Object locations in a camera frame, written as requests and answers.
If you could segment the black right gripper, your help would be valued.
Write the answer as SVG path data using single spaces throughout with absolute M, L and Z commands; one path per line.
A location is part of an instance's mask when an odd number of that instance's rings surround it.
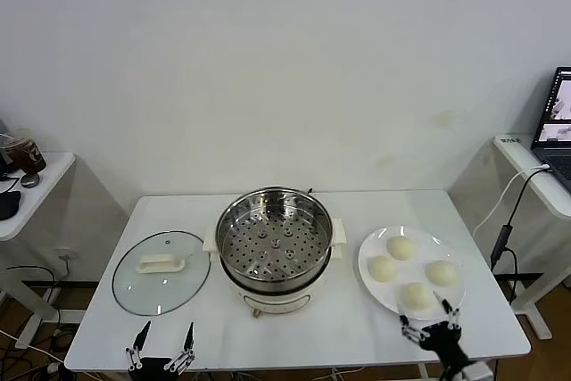
M 433 291 L 433 294 L 442 306 L 446 319 L 420 330 L 410 324 L 409 318 L 398 304 L 401 334 L 412 343 L 418 343 L 421 349 L 434 352 L 443 365 L 444 375 L 457 375 L 471 363 L 470 358 L 459 346 L 461 338 L 459 308 L 453 308 L 449 301 L 436 291 Z

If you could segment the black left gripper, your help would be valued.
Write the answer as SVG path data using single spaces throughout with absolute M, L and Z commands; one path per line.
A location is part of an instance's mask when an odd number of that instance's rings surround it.
M 132 381 L 177 381 L 179 374 L 185 372 L 194 362 L 194 323 L 186 334 L 181 352 L 175 358 L 144 357 L 140 353 L 145 345 L 151 321 L 135 337 L 133 344 L 125 349 L 128 360 L 128 376 Z

